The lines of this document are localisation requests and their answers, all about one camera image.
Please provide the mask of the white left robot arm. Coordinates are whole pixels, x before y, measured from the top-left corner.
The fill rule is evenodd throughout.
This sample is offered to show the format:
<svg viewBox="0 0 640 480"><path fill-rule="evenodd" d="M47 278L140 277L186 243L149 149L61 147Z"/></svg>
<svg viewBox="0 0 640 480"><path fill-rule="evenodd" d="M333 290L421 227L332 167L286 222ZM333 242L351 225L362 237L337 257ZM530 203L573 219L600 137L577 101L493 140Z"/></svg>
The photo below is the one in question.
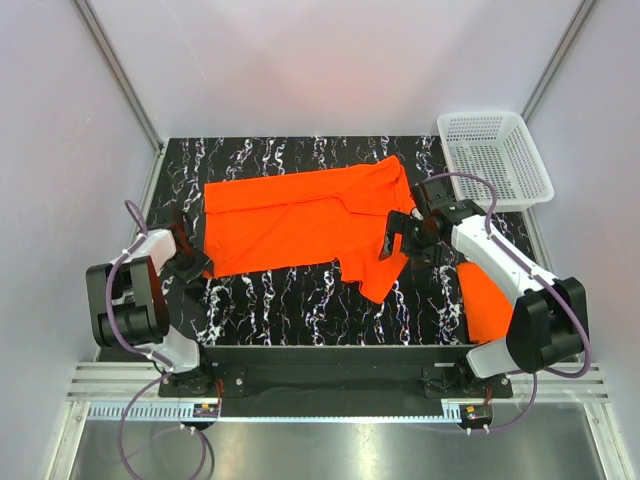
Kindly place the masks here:
<svg viewBox="0 0 640 480"><path fill-rule="evenodd" d="M206 395L216 382L212 361L197 341L171 325L160 275L169 272L199 301L213 261L192 244L186 212L173 208L150 226L138 205L124 205L138 227L133 243L85 273L94 340L101 348L120 347L146 358L174 388Z"/></svg>

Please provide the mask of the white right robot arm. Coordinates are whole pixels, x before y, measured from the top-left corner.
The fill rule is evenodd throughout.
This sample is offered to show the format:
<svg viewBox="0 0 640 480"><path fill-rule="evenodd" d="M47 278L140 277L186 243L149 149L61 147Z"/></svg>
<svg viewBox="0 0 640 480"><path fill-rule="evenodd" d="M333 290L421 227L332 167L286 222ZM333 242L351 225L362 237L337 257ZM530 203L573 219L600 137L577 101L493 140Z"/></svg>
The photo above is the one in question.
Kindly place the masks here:
<svg viewBox="0 0 640 480"><path fill-rule="evenodd" d="M409 213L387 215L380 259L398 248L411 261L433 265L442 245L464 254L506 296L512 314L506 335L469 350L452 368L452 382L466 396L486 389L490 378L509 374L559 375L556 364L583 355L576 377L592 364L586 291L574 277L561 279L508 242L492 224L492 209L449 196L436 175L414 185Z"/></svg>

